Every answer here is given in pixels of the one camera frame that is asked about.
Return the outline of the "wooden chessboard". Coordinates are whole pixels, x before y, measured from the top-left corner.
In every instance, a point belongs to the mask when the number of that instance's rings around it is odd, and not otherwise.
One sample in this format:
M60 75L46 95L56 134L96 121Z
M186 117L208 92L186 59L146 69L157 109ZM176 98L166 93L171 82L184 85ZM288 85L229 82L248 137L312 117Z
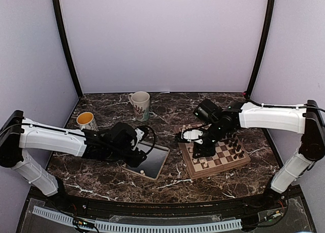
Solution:
M189 176L191 179L198 179L205 176L215 175L221 172L225 172L234 168L238 168L250 163L251 159L244 149L244 157L241 159L233 160L230 155L229 148L227 146L228 139L219 141L215 145L215 155L212 157L201 157L198 158L198 163L193 162L192 154L189 152L189 148L193 148L194 142L191 143L179 143L180 150L182 151L182 156L185 161ZM208 163L206 168L203 167L204 162Z

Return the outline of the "silver metal tray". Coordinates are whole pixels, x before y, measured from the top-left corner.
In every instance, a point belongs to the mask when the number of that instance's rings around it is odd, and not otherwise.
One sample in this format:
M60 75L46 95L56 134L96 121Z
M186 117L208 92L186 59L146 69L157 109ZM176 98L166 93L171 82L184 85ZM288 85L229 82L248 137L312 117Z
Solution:
M123 162L121 164L121 168L135 175L145 177L150 180L157 180L167 160L169 152L170 149L168 147L155 145L145 160L141 163L137 163L137 167L130 167L128 164Z

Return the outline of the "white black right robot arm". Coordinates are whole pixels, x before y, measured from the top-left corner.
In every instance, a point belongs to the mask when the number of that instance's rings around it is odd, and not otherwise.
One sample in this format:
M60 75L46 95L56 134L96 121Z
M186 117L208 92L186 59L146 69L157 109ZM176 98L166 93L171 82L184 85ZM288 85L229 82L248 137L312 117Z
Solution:
M281 169L268 181L259 205L271 209L292 182L324 158L323 110L314 100L298 105L267 105L252 100L231 102L221 108L203 100L193 114L203 123L182 132L182 138L194 143L193 157L213 155L221 139L240 129L267 129L301 136L298 148Z

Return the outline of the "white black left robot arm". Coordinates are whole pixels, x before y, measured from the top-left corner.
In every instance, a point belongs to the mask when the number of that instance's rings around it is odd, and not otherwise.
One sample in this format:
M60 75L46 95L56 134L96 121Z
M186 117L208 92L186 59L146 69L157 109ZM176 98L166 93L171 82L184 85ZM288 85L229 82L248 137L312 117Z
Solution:
M123 161L130 167L140 165L153 150L143 151L138 144L154 130L148 125L136 128L116 123L112 128L64 129L40 124L16 110L1 128L1 166L11 168L37 187L61 211L72 206L59 177L48 173L28 153L28 149L62 152L95 161Z

